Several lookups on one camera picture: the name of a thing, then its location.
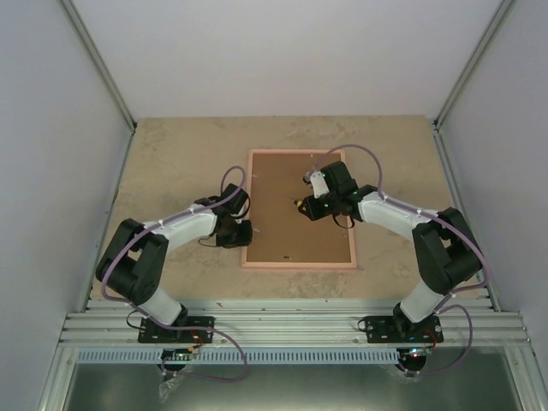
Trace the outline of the yellow handled screwdriver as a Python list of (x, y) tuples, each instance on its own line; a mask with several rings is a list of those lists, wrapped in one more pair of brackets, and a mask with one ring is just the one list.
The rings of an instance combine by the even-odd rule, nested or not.
[(289, 200), (296, 209), (298, 209), (302, 203), (302, 199), (300, 198), (287, 196), (286, 199)]

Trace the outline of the pink picture frame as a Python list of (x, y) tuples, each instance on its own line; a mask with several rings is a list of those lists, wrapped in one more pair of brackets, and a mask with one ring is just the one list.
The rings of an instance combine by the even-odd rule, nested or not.
[(248, 154), (250, 246), (241, 267), (250, 270), (355, 270), (357, 256), (349, 219), (312, 222), (286, 199), (312, 193), (302, 177), (327, 153), (325, 149), (252, 149)]

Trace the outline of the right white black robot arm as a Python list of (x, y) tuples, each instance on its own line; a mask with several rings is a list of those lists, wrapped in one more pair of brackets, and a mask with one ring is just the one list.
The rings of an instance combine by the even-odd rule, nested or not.
[(420, 280), (394, 307), (391, 320), (394, 334), (404, 342), (420, 336), (457, 286), (484, 268), (474, 235), (453, 207), (421, 210), (390, 198), (381, 187), (359, 187), (342, 161), (308, 172), (303, 181), (313, 193), (295, 205), (310, 220), (345, 216), (351, 227), (357, 222), (376, 224), (413, 243)]

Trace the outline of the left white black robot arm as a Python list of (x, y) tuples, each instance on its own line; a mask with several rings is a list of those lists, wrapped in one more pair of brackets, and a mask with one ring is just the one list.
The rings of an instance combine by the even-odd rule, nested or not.
[(189, 242), (214, 238), (222, 248), (251, 244), (253, 227), (246, 219), (249, 195), (230, 183), (218, 196), (197, 200), (180, 214), (165, 220), (140, 223), (123, 220), (95, 271), (106, 299), (110, 289), (158, 324), (169, 342), (185, 337), (188, 310), (160, 288), (169, 253)]

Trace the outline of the clear plastic bag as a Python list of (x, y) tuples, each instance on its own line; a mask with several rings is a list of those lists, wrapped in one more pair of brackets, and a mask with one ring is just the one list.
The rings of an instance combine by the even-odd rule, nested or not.
[(170, 395), (180, 386), (181, 381), (181, 376), (164, 375), (158, 386), (159, 402), (166, 403)]

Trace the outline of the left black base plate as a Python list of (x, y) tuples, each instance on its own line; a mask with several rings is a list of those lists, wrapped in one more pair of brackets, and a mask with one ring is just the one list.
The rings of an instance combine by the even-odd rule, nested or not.
[(212, 333), (206, 328), (212, 328), (214, 325), (214, 317), (189, 316), (184, 327), (190, 327), (190, 330), (168, 330), (165, 326), (159, 326), (150, 319), (142, 319), (137, 341), (144, 344), (187, 343), (201, 345), (212, 341)]

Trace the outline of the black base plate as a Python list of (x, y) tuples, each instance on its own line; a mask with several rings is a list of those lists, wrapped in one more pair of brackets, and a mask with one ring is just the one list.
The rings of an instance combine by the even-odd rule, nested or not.
[(201, 345), (212, 341), (212, 333), (206, 328), (212, 328), (214, 325), (214, 317), (189, 316), (184, 327), (190, 327), (190, 330), (168, 330), (165, 326), (159, 326), (150, 319), (142, 319), (137, 341), (144, 344), (187, 343)]
[(440, 320), (432, 315), (419, 323), (405, 316), (366, 316), (358, 321), (358, 330), (366, 333), (369, 343), (442, 343)]

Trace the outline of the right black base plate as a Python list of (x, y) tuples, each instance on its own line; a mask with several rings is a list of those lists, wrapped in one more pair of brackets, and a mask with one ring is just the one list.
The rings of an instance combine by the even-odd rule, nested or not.
[(442, 343), (440, 320), (432, 315), (419, 323), (405, 316), (366, 316), (358, 321), (358, 330), (366, 333), (369, 343)]

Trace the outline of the aluminium rail platform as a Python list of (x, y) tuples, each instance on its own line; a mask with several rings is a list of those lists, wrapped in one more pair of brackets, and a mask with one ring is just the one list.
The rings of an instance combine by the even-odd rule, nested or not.
[[(445, 347), (461, 347), (468, 336), (476, 347), (527, 347), (531, 338), (522, 316), (494, 308), (487, 289), (474, 298), (459, 295), (441, 314)], [(365, 347), (359, 319), (389, 315), (394, 299), (210, 299), (187, 300), (192, 315), (212, 316), (215, 326), (242, 347)], [(130, 309), (121, 302), (89, 300), (68, 313), (59, 342), (73, 347), (133, 347), (138, 332), (127, 326)]]

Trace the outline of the aluminium corner post right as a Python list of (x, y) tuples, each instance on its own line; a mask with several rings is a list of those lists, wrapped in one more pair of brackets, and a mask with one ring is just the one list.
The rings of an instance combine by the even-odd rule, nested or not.
[(478, 43), (474, 47), (474, 50), (469, 56), (454, 86), (451, 88), (447, 99), (445, 99), (438, 115), (432, 119), (432, 129), (435, 132), (439, 132), (446, 120), (449, 118), (450, 113), (454, 109), (458, 99), (461, 97), (475, 71), (482, 63), (486, 53), (499, 34), (504, 23), (509, 18), (509, 15), (516, 4), (516, 0), (503, 0), (499, 2), (485, 30), (480, 35)]

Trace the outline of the aluminium corner post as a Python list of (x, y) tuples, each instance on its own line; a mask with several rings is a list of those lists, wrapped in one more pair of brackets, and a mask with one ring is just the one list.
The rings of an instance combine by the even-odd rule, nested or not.
[(76, 4), (72, 0), (60, 0), (58, 1), (63, 12), (68, 18), (71, 27), (74, 29), (78, 39), (80, 40), (86, 54), (90, 58), (93, 67), (98, 73), (99, 78), (103, 82), (104, 86), (117, 110), (125, 121), (128, 129), (133, 134), (137, 127), (137, 122), (134, 116), (131, 114), (128, 105), (126, 104), (114, 78), (112, 77), (95, 41), (92, 38), (86, 23), (84, 22), (80, 11), (77, 9)]
[(509, 18), (509, 15), (516, 4), (516, 0), (503, 0), (499, 2), (485, 30), (480, 35), (478, 43), (474, 47), (474, 50), (469, 56), (454, 86), (451, 88), (447, 99), (445, 99), (438, 115), (432, 119), (432, 129), (435, 132), (439, 132), (446, 120), (449, 118), (450, 113), (454, 109), (458, 99), (461, 97), (475, 71), (482, 63), (486, 53), (499, 34), (504, 23)]

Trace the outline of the aluminium corner post left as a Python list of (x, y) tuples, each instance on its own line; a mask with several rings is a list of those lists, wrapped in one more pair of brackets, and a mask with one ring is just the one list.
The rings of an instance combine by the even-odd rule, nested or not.
[(133, 134), (137, 127), (137, 122), (134, 116), (131, 114), (128, 105), (126, 104), (114, 78), (112, 77), (95, 41), (92, 38), (86, 23), (84, 22), (80, 11), (77, 9), (76, 4), (72, 0), (60, 0), (58, 1), (63, 12), (68, 18), (71, 27), (74, 29), (78, 39), (80, 40), (86, 54), (90, 58), (93, 67), (98, 73), (99, 78), (103, 82), (104, 86), (117, 110), (125, 121), (128, 129)]

